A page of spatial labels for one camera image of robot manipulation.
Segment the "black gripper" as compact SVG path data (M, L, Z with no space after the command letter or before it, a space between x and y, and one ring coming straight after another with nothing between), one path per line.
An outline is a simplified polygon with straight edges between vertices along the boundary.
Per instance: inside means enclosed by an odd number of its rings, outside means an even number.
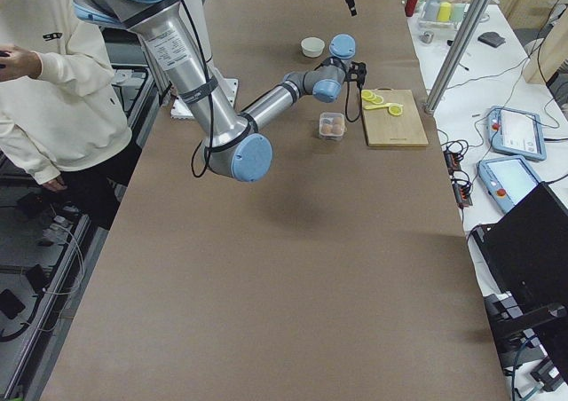
M352 61L345 76L345 81L347 83L356 83L357 86L363 86L365 84L366 77L367 65L364 62Z

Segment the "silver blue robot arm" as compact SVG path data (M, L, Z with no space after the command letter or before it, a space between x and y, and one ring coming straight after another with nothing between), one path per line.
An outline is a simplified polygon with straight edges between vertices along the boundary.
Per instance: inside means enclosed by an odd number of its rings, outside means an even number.
M271 166L272 146L260 129L305 95L332 103L343 86L365 81L364 63L353 59L355 40L336 35L315 69L285 75L238 113L211 59L202 0L74 0L74 6L81 20L138 36L204 131L194 152L204 168L239 181L255 182Z

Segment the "person hand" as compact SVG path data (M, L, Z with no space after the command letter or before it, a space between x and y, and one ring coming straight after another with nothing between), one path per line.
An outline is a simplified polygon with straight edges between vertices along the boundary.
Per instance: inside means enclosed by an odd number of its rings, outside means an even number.
M1 81L21 77L36 79L42 73L42 62L33 52L13 44L1 45Z

